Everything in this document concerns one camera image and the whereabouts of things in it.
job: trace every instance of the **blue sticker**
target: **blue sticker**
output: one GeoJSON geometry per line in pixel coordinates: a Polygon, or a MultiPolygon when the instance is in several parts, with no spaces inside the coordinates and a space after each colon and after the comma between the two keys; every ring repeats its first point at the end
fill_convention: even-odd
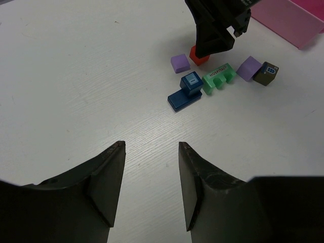
{"type": "Polygon", "coordinates": [[[196,76],[193,73],[187,75],[186,79],[188,80],[190,85],[194,85],[195,83],[198,82],[198,79],[196,78],[196,76]]]}
{"type": "Polygon", "coordinates": [[[267,68],[267,72],[271,73],[271,74],[275,74],[275,70],[271,67],[267,68]]]}

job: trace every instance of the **purple cube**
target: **purple cube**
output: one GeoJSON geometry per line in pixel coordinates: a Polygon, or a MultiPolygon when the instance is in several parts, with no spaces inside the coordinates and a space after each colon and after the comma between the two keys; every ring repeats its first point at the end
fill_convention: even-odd
{"type": "Polygon", "coordinates": [[[250,56],[244,63],[242,63],[236,73],[245,81],[250,81],[261,67],[262,64],[250,56]]]}
{"type": "Polygon", "coordinates": [[[190,64],[185,54],[172,57],[171,64],[175,73],[180,73],[180,72],[190,70],[190,64]]]}

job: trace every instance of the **dark cube with sticker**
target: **dark cube with sticker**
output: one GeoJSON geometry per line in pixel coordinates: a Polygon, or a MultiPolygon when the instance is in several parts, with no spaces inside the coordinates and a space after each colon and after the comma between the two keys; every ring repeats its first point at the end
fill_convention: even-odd
{"type": "Polygon", "coordinates": [[[188,97],[192,97],[199,93],[204,83],[196,72],[192,72],[181,78],[180,87],[184,94],[188,97]]]}
{"type": "Polygon", "coordinates": [[[271,83],[275,79],[278,71],[279,71],[279,68],[277,66],[274,66],[271,63],[265,62],[265,63],[263,63],[260,70],[254,75],[253,80],[255,82],[258,82],[259,84],[267,86],[269,83],[271,83]]]}

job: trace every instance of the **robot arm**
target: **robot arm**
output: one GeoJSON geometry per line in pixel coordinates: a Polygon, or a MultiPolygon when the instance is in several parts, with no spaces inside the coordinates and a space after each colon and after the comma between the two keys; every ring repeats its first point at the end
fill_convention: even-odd
{"type": "Polygon", "coordinates": [[[185,0],[196,23],[196,57],[231,50],[234,38],[227,31],[234,28],[239,37],[248,29],[251,9],[260,0],[185,0]]]}

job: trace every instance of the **toy block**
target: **toy block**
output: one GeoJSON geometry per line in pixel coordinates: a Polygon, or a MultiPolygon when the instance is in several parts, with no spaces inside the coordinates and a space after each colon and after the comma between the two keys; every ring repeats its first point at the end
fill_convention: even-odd
{"type": "Polygon", "coordinates": [[[275,79],[278,71],[279,71],[279,68],[277,66],[274,66],[271,63],[265,62],[265,63],[263,63],[261,69],[253,77],[253,80],[255,82],[258,82],[259,84],[267,86],[269,83],[271,83],[275,79]]]}
{"type": "Polygon", "coordinates": [[[245,81],[250,81],[261,67],[262,64],[250,56],[244,63],[242,63],[236,73],[245,81]]]}
{"type": "Polygon", "coordinates": [[[193,96],[188,97],[183,90],[179,90],[168,97],[168,102],[170,103],[174,111],[177,112],[192,104],[193,102],[199,100],[201,96],[202,93],[200,91],[193,96]]]}
{"type": "Polygon", "coordinates": [[[221,89],[225,82],[229,84],[235,76],[236,72],[226,63],[202,77],[204,82],[202,89],[207,95],[211,95],[214,88],[221,89]]]}
{"type": "Polygon", "coordinates": [[[209,57],[211,55],[208,55],[206,57],[203,57],[203,58],[197,58],[196,57],[196,46],[193,46],[191,48],[191,51],[190,51],[190,55],[189,57],[191,58],[191,60],[197,65],[197,66],[200,66],[202,65],[203,63],[207,62],[209,60],[209,57]]]}
{"type": "Polygon", "coordinates": [[[175,73],[180,73],[180,72],[190,70],[190,63],[185,54],[172,57],[171,65],[175,73]]]}
{"type": "Polygon", "coordinates": [[[181,78],[180,88],[184,91],[185,95],[191,97],[202,89],[204,83],[196,72],[192,72],[181,78]]]}

